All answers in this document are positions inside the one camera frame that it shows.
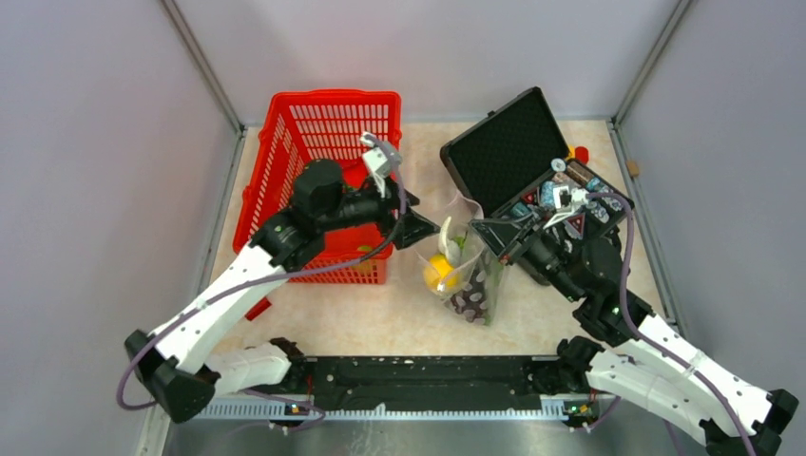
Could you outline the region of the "green leafy vegetable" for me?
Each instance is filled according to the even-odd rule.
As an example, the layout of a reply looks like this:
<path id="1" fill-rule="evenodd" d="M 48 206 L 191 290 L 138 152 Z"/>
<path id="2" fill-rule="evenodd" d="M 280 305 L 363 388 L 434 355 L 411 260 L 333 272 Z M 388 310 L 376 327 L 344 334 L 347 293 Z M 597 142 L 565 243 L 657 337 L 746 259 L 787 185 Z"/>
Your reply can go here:
<path id="1" fill-rule="evenodd" d="M 485 316 L 487 320 L 492 320 L 495 316 L 499 296 L 501 293 L 501 282 L 504 274 L 504 266 L 500 263 L 499 259 L 490 254 L 487 257 L 485 264 L 485 271 L 487 273 L 484 280 L 485 283 Z"/>

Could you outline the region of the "clear zip top bag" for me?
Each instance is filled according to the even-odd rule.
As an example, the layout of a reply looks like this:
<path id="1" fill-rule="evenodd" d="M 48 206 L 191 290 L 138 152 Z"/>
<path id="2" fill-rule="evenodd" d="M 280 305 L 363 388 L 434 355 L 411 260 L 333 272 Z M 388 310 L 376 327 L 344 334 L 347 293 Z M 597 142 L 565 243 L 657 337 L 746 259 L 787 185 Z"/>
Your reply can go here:
<path id="1" fill-rule="evenodd" d="M 482 219 L 483 217 L 483 209 L 476 201 L 467 199 L 456 191 L 449 203 L 427 214 L 428 219 L 440 226 L 440 232 L 417 243 L 415 246 L 417 262 L 421 270 L 420 283 L 445 309 L 461 320 L 463 319 L 446 307 L 446 303 L 452 295 L 460 291 L 468 282 L 484 282 L 486 278 L 485 264 L 492 251 L 470 228 L 472 220 Z M 468 235 L 467 243 L 465 249 L 460 250 L 452 239 L 465 234 Z M 429 259 L 436 254 L 444 254 L 459 275 L 460 285 L 457 289 L 443 294 L 436 294 L 426 286 L 422 276 L 423 268 L 428 264 Z"/>

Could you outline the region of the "yellow toy fruit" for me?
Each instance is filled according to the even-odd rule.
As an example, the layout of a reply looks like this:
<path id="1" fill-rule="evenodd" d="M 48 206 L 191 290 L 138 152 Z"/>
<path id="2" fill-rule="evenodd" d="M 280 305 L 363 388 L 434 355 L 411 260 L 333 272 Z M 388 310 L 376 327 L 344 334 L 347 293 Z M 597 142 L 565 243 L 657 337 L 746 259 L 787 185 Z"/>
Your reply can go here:
<path id="1" fill-rule="evenodd" d="M 423 268 L 422 276 L 428 289 L 436 294 L 453 291 L 460 285 L 459 275 L 444 254 L 432 256 Z"/>

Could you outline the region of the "red grape bunch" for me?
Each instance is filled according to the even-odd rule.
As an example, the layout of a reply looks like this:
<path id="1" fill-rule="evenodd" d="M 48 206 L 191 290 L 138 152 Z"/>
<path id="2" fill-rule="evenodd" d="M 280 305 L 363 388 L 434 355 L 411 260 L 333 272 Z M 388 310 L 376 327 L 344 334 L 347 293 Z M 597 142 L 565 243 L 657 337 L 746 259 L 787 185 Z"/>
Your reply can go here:
<path id="1" fill-rule="evenodd" d="M 446 307 L 468 323 L 488 325 L 491 319 L 491 308 L 486 283 L 468 282 L 460 291 L 450 297 Z"/>

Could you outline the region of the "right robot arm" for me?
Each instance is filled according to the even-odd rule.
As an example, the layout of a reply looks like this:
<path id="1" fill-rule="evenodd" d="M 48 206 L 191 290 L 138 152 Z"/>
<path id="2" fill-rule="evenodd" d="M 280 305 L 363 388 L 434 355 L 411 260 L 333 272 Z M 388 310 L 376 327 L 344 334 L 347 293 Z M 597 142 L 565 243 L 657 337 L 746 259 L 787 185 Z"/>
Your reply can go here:
<path id="1" fill-rule="evenodd" d="M 501 263 L 527 264 L 568 301 L 587 332 L 562 343 L 560 384 L 614 394 L 675 426 L 710 455 L 775 455 L 798 406 L 785 389 L 745 382 L 678 334 L 624 286 L 609 237 L 570 237 L 533 221 L 474 220 Z"/>

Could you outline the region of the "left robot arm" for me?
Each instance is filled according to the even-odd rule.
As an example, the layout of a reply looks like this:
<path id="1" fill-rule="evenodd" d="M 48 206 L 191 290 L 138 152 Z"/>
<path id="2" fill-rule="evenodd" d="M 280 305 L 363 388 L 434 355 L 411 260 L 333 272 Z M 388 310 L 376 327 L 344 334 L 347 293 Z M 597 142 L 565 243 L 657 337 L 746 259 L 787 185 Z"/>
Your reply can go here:
<path id="1" fill-rule="evenodd" d="M 226 355 L 213 349 L 263 298 L 287 282 L 349 270 L 389 246 L 405 249 L 435 235 L 437 224 L 414 211 L 417 197 L 404 186 L 397 164 L 383 158 L 369 167 L 356 189 L 332 160 L 305 164 L 293 181 L 286 206 L 249 237 L 228 269 L 180 313 L 150 332 L 134 331 L 125 340 L 129 364 L 116 399 L 122 409 L 130 376 L 150 393 L 176 424 L 199 415 L 217 396 L 260 385 L 293 392 L 303 384 L 305 369 L 273 343 Z M 314 261 L 325 251 L 331 232 L 373 225 L 382 239 L 370 251 L 325 266 Z"/>

